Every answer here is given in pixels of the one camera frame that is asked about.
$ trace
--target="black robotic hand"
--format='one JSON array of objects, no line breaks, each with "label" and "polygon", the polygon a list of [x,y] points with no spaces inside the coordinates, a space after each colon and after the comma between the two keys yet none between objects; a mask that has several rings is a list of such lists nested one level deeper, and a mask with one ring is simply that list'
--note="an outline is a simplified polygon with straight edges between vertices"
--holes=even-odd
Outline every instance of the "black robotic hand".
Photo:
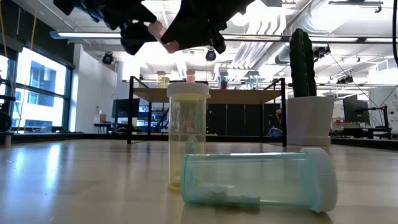
[{"label": "black robotic hand", "polygon": [[[210,45],[222,54],[225,41],[220,34],[226,22],[236,13],[245,12],[254,0],[182,0],[181,8],[161,41],[177,41],[180,50]],[[156,16],[141,4],[142,0],[53,0],[66,15],[77,7],[95,22],[104,21],[111,30],[120,28],[121,44],[135,55],[146,42],[156,41],[144,22],[153,23]]]}]

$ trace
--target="wooden shelf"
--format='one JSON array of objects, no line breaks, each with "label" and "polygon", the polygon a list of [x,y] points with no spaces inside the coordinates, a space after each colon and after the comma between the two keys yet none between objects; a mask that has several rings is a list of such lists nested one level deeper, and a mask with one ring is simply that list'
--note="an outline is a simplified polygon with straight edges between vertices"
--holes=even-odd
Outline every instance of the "wooden shelf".
[{"label": "wooden shelf", "polygon": [[[169,103],[165,88],[134,88],[134,94],[151,103]],[[260,105],[280,96],[279,90],[210,90],[208,104]]]}]

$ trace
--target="white pot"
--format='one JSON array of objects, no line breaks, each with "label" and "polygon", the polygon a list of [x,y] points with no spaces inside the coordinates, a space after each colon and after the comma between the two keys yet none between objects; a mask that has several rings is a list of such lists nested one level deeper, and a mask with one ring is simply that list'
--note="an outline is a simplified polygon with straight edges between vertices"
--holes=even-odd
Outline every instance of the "white pot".
[{"label": "white pot", "polygon": [[287,144],[329,146],[335,99],[322,96],[291,98],[286,103]]}]

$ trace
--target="computer monitor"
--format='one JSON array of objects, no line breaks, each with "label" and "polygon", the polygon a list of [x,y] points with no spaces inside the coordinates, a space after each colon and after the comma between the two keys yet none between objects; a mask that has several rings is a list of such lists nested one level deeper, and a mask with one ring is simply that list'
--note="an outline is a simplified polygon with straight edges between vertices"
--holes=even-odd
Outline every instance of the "computer monitor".
[{"label": "computer monitor", "polygon": [[[116,105],[118,106],[118,118],[129,117],[129,99],[126,100],[114,100],[112,107],[112,118],[116,115]],[[139,99],[132,100],[132,118],[138,117]]]},{"label": "computer monitor", "polygon": [[343,100],[344,117],[346,121],[370,123],[368,103],[361,100]]}]

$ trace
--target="pink object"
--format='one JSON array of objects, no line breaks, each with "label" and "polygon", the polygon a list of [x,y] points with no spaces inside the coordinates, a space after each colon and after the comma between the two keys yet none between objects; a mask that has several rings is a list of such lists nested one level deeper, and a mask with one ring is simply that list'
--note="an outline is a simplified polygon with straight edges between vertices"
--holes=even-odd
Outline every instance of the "pink object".
[{"label": "pink object", "polygon": [[195,82],[195,71],[187,71],[187,82]]},{"label": "pink object", "polygon": [[221,81],[221,89],[226,90],[228,87],[228,82],[226,80]]},{"label": "pink object", "polygon": [[176,40],[168,44],[162,43],[161,38],[166,32],[166,29],[163,27],[160,21],[156,21],[154,23],[149,24],[148,31],[157,39],[157,41],[159,41],[163,45],[163,47],[168,51],[168,53],[172,54],[180,50],[180,44]]}]

